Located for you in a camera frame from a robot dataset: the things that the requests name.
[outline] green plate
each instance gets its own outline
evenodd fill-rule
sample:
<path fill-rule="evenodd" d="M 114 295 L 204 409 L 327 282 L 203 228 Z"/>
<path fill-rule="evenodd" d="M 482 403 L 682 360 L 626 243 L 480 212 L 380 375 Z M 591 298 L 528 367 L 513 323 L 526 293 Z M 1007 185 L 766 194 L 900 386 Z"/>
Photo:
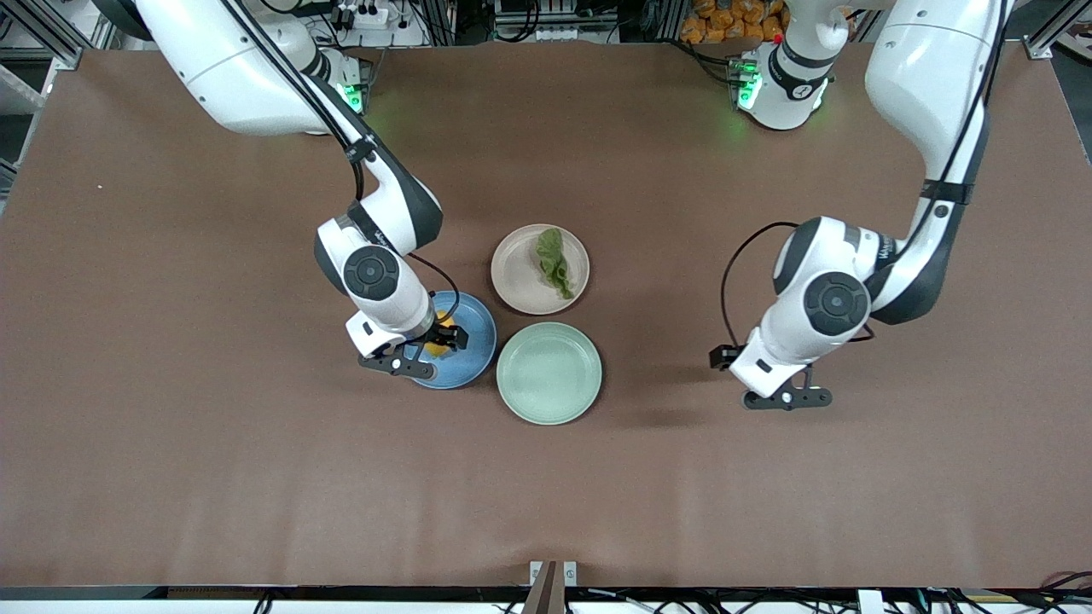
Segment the green plate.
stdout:
<path fill-rule="evenodd" d="M 512 335 L 497 362 L 500 397 L 534 424 L 565 424 L 595 402 L 603 363 L 592 340 L 560 322 L 531 324 Z"/>

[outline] blue plate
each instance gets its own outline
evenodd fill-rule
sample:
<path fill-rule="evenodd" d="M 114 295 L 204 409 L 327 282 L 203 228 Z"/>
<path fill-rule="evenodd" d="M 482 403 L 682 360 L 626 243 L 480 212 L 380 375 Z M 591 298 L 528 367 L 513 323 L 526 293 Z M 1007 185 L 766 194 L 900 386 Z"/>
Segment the blue plate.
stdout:
<path fill-rule="evenodd" d="M 432 305 L 437 311 L 447 311 L 454 303 L 455 293 L 451 291 L 438 292 L 432 297 Z M 450 390 L 466 386 L 485 373 L 497 352 L 497 323 L 480 300 L 465 292 L 459 293 L 459 308 L 455 309 L 452 319 L 470 338 L 466 341 L 466 350 L 458 352 L 449 350 L 440 356 L 432 356 L 422 350 L 418 359 L 436 365 L 436 376 L 432 379 L 414 379 L 425 388 Z M 412 350 L 407 349 L 406 352 L 410 354 Z"/>

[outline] plate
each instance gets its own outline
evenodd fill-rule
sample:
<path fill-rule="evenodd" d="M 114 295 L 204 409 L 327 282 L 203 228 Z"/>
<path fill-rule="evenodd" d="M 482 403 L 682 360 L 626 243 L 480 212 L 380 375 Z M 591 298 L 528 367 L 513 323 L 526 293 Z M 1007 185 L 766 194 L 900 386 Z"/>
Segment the plate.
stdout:
<path fill-rule="evenodd" d="M 497 388 L 523 420 L 565 424 L 587 411 L 603 385 L 592 340 L 560 322 L 531 324 L 512 335 L 497 362 Z"/>
<path fill-rule="evenodd" d="M 569 283 L 572 298 L 561 298 L 561 293 L 546 283 L 538 268 L 538 235 L 548 228 L 561 231 L 561 253 L 569 264 Z M 489 272 L 492 286 L 505 303 L 513 309 L 532 316 L 556 314 L 572 305 L 587 287 L 591 261 L 584 244 L 569 231 L 549 224 L 532 224 L 513 231 L 500 241 L 492 252 Z"/>
<path fill-rule="evenodd" d="M 425 388 L 450 390 L 466 386 L 485 373 L 497 352 L 497 324 L 494 322 L 489 309 L 477 297 L 465 292 L 459 294 L 459 308 L 455 309 L 452 318 L 454 323 L 462 327 L 468 335 L 466 349 L 458 352 L 449 350 L 439 356 L 434 356 L 422 350 L 418 359 L 436 365 L 436 377 L 432 379 L 414 379 Z M 437 311 L 447 311 L 454 303 L 455 293 L 450 290 L 438 292 L 432 297 L 432 306 L 436 307 Z M 412 353 L 410 349 L 406 349 L 406 352 Z"/>

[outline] green leaf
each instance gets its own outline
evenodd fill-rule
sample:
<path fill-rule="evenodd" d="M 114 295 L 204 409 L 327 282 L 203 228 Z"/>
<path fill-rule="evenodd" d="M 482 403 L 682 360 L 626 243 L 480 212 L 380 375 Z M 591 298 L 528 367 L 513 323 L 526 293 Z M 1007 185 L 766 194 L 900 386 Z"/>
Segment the green leaf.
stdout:
<path fill-rule="evenodd" d="M 569 263 L 565 261 L 561 248 L 561 231 L 548 228 L 538 235 L 535 253 L 538 255 L 538 268 L 546 281 L 560 291 L 561 298 L 570 300 L 573 295 L 569 290 Z"/>

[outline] brown tabletop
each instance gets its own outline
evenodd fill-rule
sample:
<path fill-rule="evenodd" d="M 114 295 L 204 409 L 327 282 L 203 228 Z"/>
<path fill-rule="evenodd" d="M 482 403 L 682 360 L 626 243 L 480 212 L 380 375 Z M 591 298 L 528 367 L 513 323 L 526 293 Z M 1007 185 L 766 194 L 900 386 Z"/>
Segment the brown tabletop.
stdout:
<path fill-rule="evenodd" d="M 1092 173 L 1048 62 L 1010 54 L 948 285 L 822 359 L 826 410 L 747 412 L 707 366 L 739 241 L 819 214 L 903 236 L 923 176 L 871 109 L 868 47 L 776 133 L 669 47 L 389 54 L 368 119 L 438 194 L 423 249 L 492 310 L 530 223 L 587 246 L 553 319 L 605 365 L 560 427 L 490 370 L 456 392 L 364 371 L 311 257 L 352 175 L 328 138 L 203 115 L 154 54 L 88 52 L 0 222 L 0 582 L 1032 586 L 1092 567 Z M 771 303 L 784 235 L 729 284 Z M 420 275 L 435 290 L 441 280 Z"/>

